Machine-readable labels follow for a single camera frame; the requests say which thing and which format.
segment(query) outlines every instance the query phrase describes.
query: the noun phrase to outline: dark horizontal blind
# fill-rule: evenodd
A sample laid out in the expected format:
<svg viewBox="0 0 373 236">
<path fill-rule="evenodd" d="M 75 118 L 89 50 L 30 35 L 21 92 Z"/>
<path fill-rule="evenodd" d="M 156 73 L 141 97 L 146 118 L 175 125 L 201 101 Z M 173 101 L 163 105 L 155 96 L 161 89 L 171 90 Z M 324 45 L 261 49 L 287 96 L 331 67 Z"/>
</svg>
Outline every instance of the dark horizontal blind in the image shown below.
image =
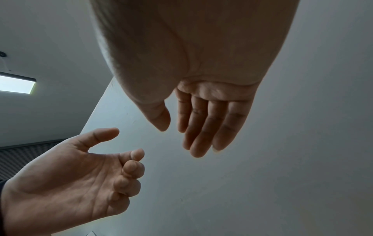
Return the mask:
<svg viewBox="0 0 373 236">
<path fill-rule="evenodd" d="M 63 140 L 0 149 L 0 180 L 13 177 L 27 163 Z"/>
</svg>

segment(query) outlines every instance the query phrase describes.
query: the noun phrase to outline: open hand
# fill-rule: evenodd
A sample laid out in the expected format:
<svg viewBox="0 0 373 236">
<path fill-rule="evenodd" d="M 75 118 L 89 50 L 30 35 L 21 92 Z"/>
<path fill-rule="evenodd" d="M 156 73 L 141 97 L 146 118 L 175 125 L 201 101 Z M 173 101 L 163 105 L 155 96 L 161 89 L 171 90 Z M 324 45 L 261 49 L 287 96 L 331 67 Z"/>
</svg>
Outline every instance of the open hand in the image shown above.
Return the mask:
<svg viewBox="0 0 373 236">
<path fill-rule="evenodd" d="M 102 52 L 159 130 L 177 88 L 178 129 L 195 157 L 227 147 L 277 56 L 299 0 L 91 0 Z"/>
<path fill-rule="evenodd" d="M 67 139 L 8 180 L 1 195 L 7 236 L 51 234 L 124 212 L 140 191 L 144 151 L 88 152 L 118 134 L 96 129 Z"/>
</svg>

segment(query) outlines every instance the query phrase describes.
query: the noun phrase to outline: white wall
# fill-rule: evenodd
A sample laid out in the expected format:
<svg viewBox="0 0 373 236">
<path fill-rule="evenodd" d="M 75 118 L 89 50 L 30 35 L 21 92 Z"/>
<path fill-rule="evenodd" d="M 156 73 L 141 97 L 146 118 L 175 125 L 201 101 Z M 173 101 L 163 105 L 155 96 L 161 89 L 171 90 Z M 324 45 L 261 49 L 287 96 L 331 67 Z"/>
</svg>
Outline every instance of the white wall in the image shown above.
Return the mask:
<svg viewBox="0 0 373 236">
<path fill-rule="evenodd" d="M 373 235 L 373 3 L 303 0 L 234 143 L 194 159 L 107 88 L 83 132 L 95 152 L 145 149 L 140 195 L 116 217 L 57 235 Z"/>
</svg>

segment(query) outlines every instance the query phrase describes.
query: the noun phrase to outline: finger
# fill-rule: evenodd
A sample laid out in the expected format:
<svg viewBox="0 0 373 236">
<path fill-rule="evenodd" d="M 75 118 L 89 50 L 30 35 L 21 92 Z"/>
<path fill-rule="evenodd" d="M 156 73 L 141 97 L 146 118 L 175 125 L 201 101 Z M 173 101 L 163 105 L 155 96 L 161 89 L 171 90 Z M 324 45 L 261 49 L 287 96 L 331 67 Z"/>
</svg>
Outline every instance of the finger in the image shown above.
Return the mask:
<svg viewBox="0 0 373 236">
<path fill-rule="evenodd" d="M 228 114 L 213 139 L 214 149 L 223 150 L 234 140 L 244 125 L 252 104 L 253 100 L 229 103 Z"/>
<path fill-rule="evenodd" d="M 128 162 L 129 160 L 141 161 L 145 156 L 145 152 L 143 149 L 136 149 L 129 152 L 119 153 L 119 161 L 122 166 Z"/>
<path fill-rule="evenodd" d="M 128 161 L 124 164 L 122 175 L 131 178 L 141 178 L 144 175 L 145 167 L 138 161 Z"/>
<path fill-rule="evenodd" d="M 186 129 L 183 147 L 190 150 L 195 138 L 201 132 L 207 117 L 208 101 L 192 96 L 192 113 L 190 115 L 188 128 Z"/>
<path fill-rule="evenodd" d="M 68 139 L 68 142 L 74 144 L 82 151 L 88 151 L 91 147 L 112 140 L 119 135 L 118 128 L 95 129 L 91 132 L 75 136 Z"/>
<path fill-rule="evenodd" d="M 118 176 L 114 181 L 114 191 L 124 194 L 128 197 L 133 197 L 139 194 L 141 183 L 135 179 L 127 179 L 123 176 Z"/>
<path fill-rule="evenodd" d="M 170 112 L 166 108 L 164 101 L 154 104 L 138 104 L 138 108 L 144 116 L 160 131 L 166 131 L 170 125 Z"/>
<path fill-rule="evenodd" d="M 107 216 L 123 213 L 129 206 L 128 196 L 119 192 L 111 192 L 107 199 L 109 205 Z"/>
<path fill-rule="evenodd" d="M 188 128 L 190 113 L 192 112 L 192 96 L 188 93 L 175 89 L 178 98 L 178 131 L 184 133 Z"/>
<path fill-rule="evenodd" d="M 208 116 L 201 132 L 194 140 L 190 154 L 194 157 L 203 157 L 212 145 L 213 138 L 218 132 L 228 111 L 228 102 L 209 101 Z"/>
</svg>

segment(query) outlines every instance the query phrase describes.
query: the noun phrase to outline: light panel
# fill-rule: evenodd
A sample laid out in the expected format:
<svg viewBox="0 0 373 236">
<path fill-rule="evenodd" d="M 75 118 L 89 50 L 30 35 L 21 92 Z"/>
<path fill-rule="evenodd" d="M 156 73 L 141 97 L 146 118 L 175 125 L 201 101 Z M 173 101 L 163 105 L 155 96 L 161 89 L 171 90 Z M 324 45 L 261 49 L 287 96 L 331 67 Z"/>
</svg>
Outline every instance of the light panel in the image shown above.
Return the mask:
<svg viewBox="0 0 373 236">
<path fill-rule="evenodd" d="M 0 91 L 30 94 L 36 80 L 0 72 Z"/>
</svg>

